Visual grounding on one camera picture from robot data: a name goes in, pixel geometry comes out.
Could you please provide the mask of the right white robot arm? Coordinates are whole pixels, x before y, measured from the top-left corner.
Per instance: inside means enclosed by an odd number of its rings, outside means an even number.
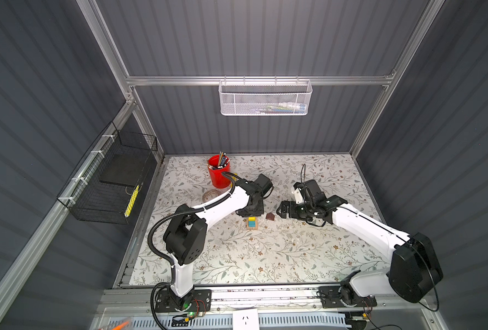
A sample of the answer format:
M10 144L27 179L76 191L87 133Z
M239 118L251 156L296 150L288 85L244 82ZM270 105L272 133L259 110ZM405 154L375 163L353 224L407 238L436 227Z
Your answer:
M370 218L346 199L326 197L315 180L297 182L293 201L282 201L278 216L311 224L315 218L349 231L386 257L386 269L354 271L340 282L342 304L366 305L369 298L396 295L419 303L443 279L443 271L431 240L421 233L410 235Z

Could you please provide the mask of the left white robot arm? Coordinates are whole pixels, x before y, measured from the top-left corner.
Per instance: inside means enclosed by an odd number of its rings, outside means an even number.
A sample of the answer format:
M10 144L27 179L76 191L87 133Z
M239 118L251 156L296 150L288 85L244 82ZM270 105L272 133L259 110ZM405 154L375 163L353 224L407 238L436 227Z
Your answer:
M181 205L164 233L171 258L171 290L183 298L194 290L193 263L203 252L208 231L225 217L258 217L264 213L263 200L273 191L272 181L260 174L254 181L224 172L230 190L198 206Z

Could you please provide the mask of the red pen cup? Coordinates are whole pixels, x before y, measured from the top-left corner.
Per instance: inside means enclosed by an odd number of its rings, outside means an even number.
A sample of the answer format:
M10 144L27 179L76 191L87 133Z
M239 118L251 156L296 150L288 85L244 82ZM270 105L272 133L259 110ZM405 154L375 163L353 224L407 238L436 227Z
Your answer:
M229 187L230 180L223 175L224 172L230 172L230 160L226 154L219 153L212 156L208 160L208 172L215 188Z

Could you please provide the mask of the clear tape roll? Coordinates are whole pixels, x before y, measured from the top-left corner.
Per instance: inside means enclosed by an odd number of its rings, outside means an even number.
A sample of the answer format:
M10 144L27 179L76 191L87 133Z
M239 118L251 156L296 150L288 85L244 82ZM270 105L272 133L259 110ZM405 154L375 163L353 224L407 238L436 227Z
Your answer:
M202 202L207 203L220 195L221 192L218 190L208 190L202 195Z

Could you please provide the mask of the yellow marker in basket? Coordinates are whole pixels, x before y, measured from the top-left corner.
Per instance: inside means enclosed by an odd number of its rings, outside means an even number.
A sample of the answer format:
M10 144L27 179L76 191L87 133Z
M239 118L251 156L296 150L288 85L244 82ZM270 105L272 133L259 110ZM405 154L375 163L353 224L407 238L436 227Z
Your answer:
M134 188L133 192L130 194L131 197L130 197L128 204L127 204L127 207L124 211L124 217L125 218L129 218L131 216L131 213L132 213L133 208L135 206L135 202L138 198L139 190L140 190L140 185L137 185Z

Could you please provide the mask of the white power outlet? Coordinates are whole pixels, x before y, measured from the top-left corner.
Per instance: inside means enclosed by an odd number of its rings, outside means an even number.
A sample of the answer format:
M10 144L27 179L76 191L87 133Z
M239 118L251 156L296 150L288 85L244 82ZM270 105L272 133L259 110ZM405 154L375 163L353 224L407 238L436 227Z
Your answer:
M258 309L241 309L232 313L233 330L260 330Z

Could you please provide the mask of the black foam pad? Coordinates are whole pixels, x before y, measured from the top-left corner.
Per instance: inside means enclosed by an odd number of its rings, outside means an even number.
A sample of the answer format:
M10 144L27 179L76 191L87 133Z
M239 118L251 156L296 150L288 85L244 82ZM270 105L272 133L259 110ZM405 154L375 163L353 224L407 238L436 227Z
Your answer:
M144 170L146 159L134 155L114 155L100 175L100 182L134 188Z

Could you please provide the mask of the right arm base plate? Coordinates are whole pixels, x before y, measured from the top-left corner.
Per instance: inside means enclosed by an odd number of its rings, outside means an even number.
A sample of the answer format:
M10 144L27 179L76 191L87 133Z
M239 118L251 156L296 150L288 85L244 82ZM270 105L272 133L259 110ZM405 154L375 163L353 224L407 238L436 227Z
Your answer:
M321 286L316 295L324 308L377 306L374 296L358 296L348 286Z

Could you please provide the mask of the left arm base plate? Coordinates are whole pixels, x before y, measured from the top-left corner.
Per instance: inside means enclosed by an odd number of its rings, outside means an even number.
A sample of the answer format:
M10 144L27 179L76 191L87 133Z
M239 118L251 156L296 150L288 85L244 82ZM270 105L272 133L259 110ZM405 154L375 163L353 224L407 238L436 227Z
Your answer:
M157 289L154 308L158 313L171 312L209 312L212 301L212 290L193 289L184 297L178 297L171 289Z

